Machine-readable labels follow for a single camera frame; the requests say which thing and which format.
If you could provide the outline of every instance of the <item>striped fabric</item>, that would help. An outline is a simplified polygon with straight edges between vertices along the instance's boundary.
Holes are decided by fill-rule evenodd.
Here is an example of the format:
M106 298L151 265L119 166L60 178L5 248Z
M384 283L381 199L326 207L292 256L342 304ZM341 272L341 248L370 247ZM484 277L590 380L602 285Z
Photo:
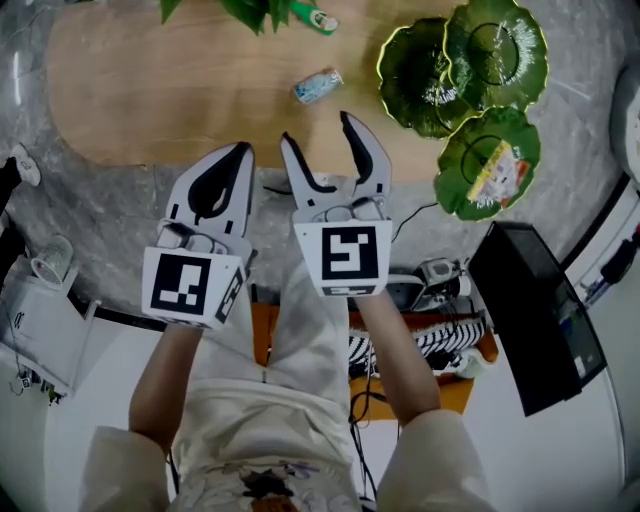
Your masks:
M455 367L456 359L460 359L457 354L478 343L485 330L484 317L477 316L432 325L427 329L414 332L413 335L420 352L425 358L435 353L456 354L448 365ZM352 331L349 334L349 374L352 377L366 375L369 357L369 333ZM377 373L374 351L372 351L371 364L373 373Z

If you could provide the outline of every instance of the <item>white pants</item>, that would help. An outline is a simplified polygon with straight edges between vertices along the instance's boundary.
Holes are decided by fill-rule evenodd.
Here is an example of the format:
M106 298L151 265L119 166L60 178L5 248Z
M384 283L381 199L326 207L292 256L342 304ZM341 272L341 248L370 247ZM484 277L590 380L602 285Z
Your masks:
M328 399L349 412L349 317L340 297L321 297L313 287L291 230L280 314L269 366L254 360L248 290L243 288L222 331L205 333L191 380L210 378L265 382Z

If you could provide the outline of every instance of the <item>white shoe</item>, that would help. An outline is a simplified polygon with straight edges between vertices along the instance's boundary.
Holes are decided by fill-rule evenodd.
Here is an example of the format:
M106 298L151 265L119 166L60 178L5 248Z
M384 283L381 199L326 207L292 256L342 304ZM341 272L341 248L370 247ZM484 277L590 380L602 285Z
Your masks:
M40 184L40 169L38 169L35 160L27 154L24 146L22 144L13 146L11 156L16 159L16 165L22 181L37 187Z

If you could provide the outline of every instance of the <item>green bottle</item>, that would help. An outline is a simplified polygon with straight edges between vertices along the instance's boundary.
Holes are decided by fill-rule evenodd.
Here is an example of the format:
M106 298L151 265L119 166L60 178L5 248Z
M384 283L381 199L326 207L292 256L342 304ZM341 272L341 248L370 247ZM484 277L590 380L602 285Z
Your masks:
M337 19L328 16L314 5L307 5L301 2L293 2L291 12L298 16L304 23L330 36L340 24Z

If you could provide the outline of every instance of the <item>white sleeve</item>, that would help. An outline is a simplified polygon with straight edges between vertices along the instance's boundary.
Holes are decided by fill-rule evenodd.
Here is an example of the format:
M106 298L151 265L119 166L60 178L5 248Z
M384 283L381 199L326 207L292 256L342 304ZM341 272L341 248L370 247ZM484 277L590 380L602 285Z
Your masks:
M160 447L134 432L98 427L82 478L80 511L157 512L168 506Z
M378 511L487 512L487 485L462 416L438 410L403 430L378 489Z

